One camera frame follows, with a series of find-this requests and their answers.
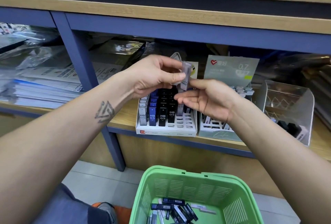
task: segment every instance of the left hand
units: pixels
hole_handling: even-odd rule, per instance
[[[132,80],[132,98],[142,98],[158,88],[171,89],[171,84],[182,81],[185,73],[179,72],[181,68],[182,62],[178,60],[149,55],[123,72]]]

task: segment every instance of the hand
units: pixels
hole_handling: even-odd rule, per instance
[[[235,103],[243,99],[221,81],[191,79],[190,85],[197,88],[197,90],[178,93],[174,99],[179,104],[185,104],[221,122],[229,122],[233,118],[232,109]]]
[[[132,81],[132,98],[142,98],[158,88],[171,89],[171,84],[182,81],[185,73],[180,73],[181,68],[182,62],[178,60],[149,55],[123,72]]]

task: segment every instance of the triangle tattoo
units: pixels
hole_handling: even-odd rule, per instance
[[[100,119],[98,123],[103,123],[110,121],[114,115],[115,110],[109,101],[107,101],[107,103],[102,101],[98,112],[95,114],[95,119]]]

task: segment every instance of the green basket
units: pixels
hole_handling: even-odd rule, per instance
[[[236,176],[217,173],[190,173],[165,166],[152,166],[141,178],[129,224],[146,224],[151,203],[162,197],[184,199],[205,205],[216,215],[193,209],[196,224],[263,224],[250,188]],[[164,224],[174,221],[164,219]]]

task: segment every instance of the white tile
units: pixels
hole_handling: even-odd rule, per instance
[[[262,211],[297,217],[285,199],[253,193],[258,207]]]
[[[109,202],[132,208],[138,185],[70,171],[63,183],[73,195],[88,204]]]
[[[103,178],[124,181],[133,184],[139,184],[141,177],[144,171],[126,168],[124,172],[119,172],[117,169],[100,166],[84,161],[77,161],[77,163],[73,166],[71,171],[80,172],[95,176],[100,176]]]
[[[299,224],[300,219],[297,217],[286,216],[276,213],[261,211],[264,224]]]

